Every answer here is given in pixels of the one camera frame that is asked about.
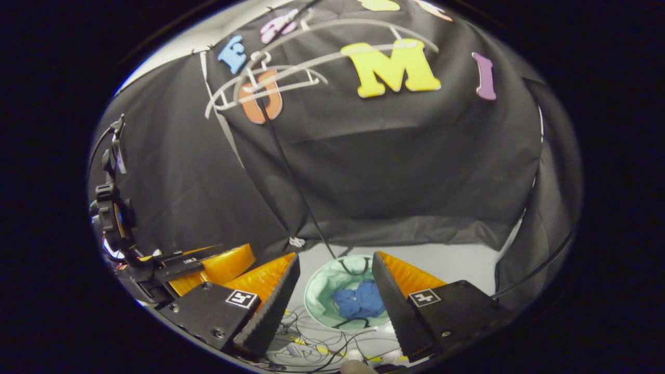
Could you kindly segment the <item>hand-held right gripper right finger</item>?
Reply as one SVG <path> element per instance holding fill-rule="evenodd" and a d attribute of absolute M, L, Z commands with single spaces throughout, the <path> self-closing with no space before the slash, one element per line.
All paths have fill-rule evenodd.
<path fill-rule="evenodd" d="M 372 273 L 411 363 L 458 355 L 508 324 L 508 310 L 467 280 L 443 282 L 383 251 L 374 253 Z"/>

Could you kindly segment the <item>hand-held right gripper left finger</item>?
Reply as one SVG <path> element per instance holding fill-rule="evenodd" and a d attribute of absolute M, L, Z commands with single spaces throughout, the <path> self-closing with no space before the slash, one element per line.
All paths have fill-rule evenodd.
<path fill-rule="evenodd" d="M 159 313 L 214 350 L 259 359 L 275 338 L 300 275 L 298 254 L 288 253 L 223 285 L 195 286 Z"/>

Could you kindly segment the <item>blue jacket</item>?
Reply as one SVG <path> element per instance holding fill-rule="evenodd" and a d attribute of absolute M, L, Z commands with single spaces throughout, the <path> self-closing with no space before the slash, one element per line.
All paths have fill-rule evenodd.
<path fill-rule="evenodd" d="M 385 312 L 378 286 L 373 280 L 361 282 L 356 289 L 340 289 L 331 294 L 341 317 L 376 318 Z"/>

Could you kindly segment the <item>green laundry hamper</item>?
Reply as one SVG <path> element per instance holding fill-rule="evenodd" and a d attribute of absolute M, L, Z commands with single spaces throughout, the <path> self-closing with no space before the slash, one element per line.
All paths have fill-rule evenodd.
<path fill-rule="evenodd" d="M 304 306 L 314 321 L 339 331 L 363 331 L 389 322 L 387 309 L 376 318 L 347 319 L 339 315 L 331 294 L 340 289 L 356 289 L 363 281 L 373 280 L 373 258 L 369 255 L 342 256 L 325 263 L 311 276 L 304 291 Z"/>

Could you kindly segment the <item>white clothes hanger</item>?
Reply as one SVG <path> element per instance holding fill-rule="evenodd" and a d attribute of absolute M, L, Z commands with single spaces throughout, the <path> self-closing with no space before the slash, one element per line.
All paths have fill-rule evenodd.
<path fill-rule="evenodd" d="M 370 52 L 372 50 L 380 51 L 380 50 L 394 50 L 394 49 L 412 49 L 418 47 L 419 42 L 421 42 L 425 48 L 432 50 L 434 53 L 439 53 L 439 47 L 436 44 L 434 44 L 433 41 L 425 38 L 425 36 L 420 35 L 419 33 L 416 33 L 411 29 L 403 28 L 402 26 L 399 26 L 397 24 L 388 23 L 379 20 L 370 20 L 370 19 L 340 19 L 340 20 L 326 21 L 324 23 L 315 24 L 314 26 L 309 26 L 308 28 L 305 29 L 299 29 L 297 31 L 293 31 L 289 35 L 286 35 L 284 38 L 277 40 L 276 43 L 273 44 L 272 46 L 266 45 L 264 49 L 257 50 L 256 52 L 252 53 L 251 60 L 246 64 L 245 67 L 248 66 L 252 69 L 254 68 L 258 69 L 259 67 L 261 67 L 262 62 L 268 65 L 268 62 L 271 61 L 272 58 L 272 55 L 270 53 L 273 52 L 273 50 L 276 49 L 278 46 L 286 43 L 287 41 L 299 38 L 300 36 L 306 35 L 308 33 L 313 33 L 314 31 L 334 29 L 337 28 L 338 26 L 349 25 L 349 24 L 356 24 L 356 25 L 363 24 L 368 26 L 378 26 L 379 28 L 385 28 L 388 29 L 392 33 L 392 35 L 397 39 L 396 47 L 394 47 L 394 45 L 392 44 L 371 45 L 370 49 L 363 50 L 362 51 L 363 53 Z M 329 53 L 321 57 L 316 57 L 314 59 L 310 59 L 306 62 L 302 62 L 300 64 L 295 64 L 295 65 L 313 68 L 314 66 L 325 64 L 344 57 L 346 56 L 341 52 L 335 52 L 335 53 Z"/>
<path fill-rule="evenodd" d="M 209 92 L 204 116 L 240 108 L 250 122 L 262 125 L 281 114 L 282 94 L 298 88 L 328 85 L 329 80 L 311 67 L 296 65 L 245 67 L 216 91 Z"/>

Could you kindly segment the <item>black clothes rack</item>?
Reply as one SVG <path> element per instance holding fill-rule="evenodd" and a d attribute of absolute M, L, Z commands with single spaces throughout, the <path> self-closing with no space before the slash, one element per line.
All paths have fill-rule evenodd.
<path fill-rule="evenodd" d="M 302 6 L 301 8 L 296 10 L 296 13 L 293 15 L 287 15 L 286 19 L 283 21 L 279 29 L 276 29 L 274 33 L 271 33 L 270 38 L 268 39 L 268 46 L 272 46 L 273 44 L 276 43 L 276 40 L 278 38 L 281 38 L 282 32 L 290 26 L 294 21 L 297 21 L 297 19 L 301 18 L 301 14 L 306 12 L 306 10 L 312 10 L 314 5 L 317 5 L 318 3 L 322 2 L 322 0 L 309 0 L 309 2 Z M 304 207 L 306 208 L 306 211 L 309 215 L 309 218 L 313 220 L 314 223 L 314 228 L 316 229 L 316 232 L 318 233 L 319 238 L 321 239 L 321 242 L 323 242 L 325 248 L 327 249 L 328 253 L 330 254 L 331 258 L 333 260 L 336 260 L 338 256 L 334 253 L 332 250 L 330 244 L 328 243 L 328 240 L 325 236 L 325 234 L 322 232 L 318 220 L 316 219 L 311 206 L 307 202 L 307 199 L 304 196 L 304 193 L 302 191 L 301 186 L 298 183 L 297 178 L 295 177 L 293 170 L 291 168 L 291 165 L 289 164 L 289 161 L 285 155 L 285 152 L 283 150 L 283 147 L 281 146 L 280 139 L 278 138 L 278 135 L 276 134 L 276 129 L 275 126 L 272 124 L 272 120 L 269 118 L 268 115 L 268 110 L 266 109 L 264 105 L 264 100 L 263 99 L 258 99 L 257 100 L 257 106 L 259 107 L 261 113 L 263 114 L 263 118 L 265 119 L 265 123 L 268 126 L 269 134 L 271 136 L 271 139 L 273 141 L 273 144 L 275 145 L 275 148 L 278 152 L 278 155 L 280 156 L 281 159 L 281 164 L 284 166 L 287 175 L 290 178 L 290 184 L 292 187 L 296 190 L 299 198 L 301 199 L 301 202 L 303 203 Z"/>

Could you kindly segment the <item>yellow floor tape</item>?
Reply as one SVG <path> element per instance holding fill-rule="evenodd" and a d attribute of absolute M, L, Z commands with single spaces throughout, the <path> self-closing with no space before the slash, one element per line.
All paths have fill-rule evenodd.
<path fill-rule="evenodd" d="M 290 337 L 289 339 L 285 339 L 285 342 L 287 342 L 287 351 L 289 351 L 292 357 L 303 358 L 315 352 L 321 355 L 330 355 L 332 353 L 326 346 L 305 341 L 304 338 Z"/>

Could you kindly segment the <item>black backdrop cloth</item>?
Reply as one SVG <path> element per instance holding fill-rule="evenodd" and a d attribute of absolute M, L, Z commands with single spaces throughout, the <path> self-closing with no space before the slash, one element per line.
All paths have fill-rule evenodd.
<path fill-rule="evenodd" d="M 127 172 L 119 191 L 136 210 L 143 253 L 250 244 L 269 261 L 321 239 L 266 123 L 234 108 L 204 116 L 209 92 L 238 75 L 287 15 L 309 0 L 249 0 L 157 50 L 112 97 L 95 142 L 124 115 Z M 579 223 L 582 165 L 568 114 L 541 74 L 470 19 L 423 0 L 322 0 L 293 31 L 340 19 L 394 23 L 430 39 L 397 39 L 349 24 L 278 46 L 268 66 L 329 53 L 313 69 L 328 85 L 282 94 L 272 120 L 307 202 L 333 248 L 399 246 L 444 279 L 522 309 L 561 271 Z"/>

